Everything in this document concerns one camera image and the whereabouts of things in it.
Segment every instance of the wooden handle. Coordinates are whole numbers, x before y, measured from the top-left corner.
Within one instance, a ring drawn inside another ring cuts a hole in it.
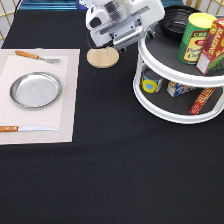
[[[18,126],[0,126],[0,132],[15,132],[18,129]]]
[[[33,58],[33,59],[38,59],[39,56],[35,55],[35,54],[30,54],[24,51],[16,51],[17,55],[23,56],[23,57],[27,57],[27,58]]]

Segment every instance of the cereal box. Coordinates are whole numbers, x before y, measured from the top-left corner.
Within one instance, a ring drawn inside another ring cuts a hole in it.
[[[183,93],[187,93],[194,89],[196,89],[196,87],[190,87],[190,86],[186,86],[183,84],[169,81],[167,91],[172,97],[175,97],[175,96],[179,96]]]
[[[215,87],[204,89],[202,93],[198,96],[196,101],[194,102],[190,110],[190,113],[197,115],[214,91],[215,91]]]
[[[197,68],[204,75],[224,69],[224,18],[213,22]]]

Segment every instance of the wooden coaster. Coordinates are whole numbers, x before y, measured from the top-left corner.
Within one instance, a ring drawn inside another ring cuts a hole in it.
[[[119,53],[112,47],[102,49],[90,49],[87,53],[87,61],[97,68],[109,68],[119,60]]]

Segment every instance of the silver plate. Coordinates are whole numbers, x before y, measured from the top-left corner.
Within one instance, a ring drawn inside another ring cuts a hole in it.
[[[57,98],[61,91],[59,78],[47,72],[33,72],[17,79],[10,96],[23,107],[42,107]]]

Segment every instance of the black bowl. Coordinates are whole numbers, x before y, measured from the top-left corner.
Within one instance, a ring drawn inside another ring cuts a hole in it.
[[[171,5],[165,8],[165,16],[159,21],[163,33],[175,40],[182,40],[188,17],[192,13],[201,12],[186,5]]]

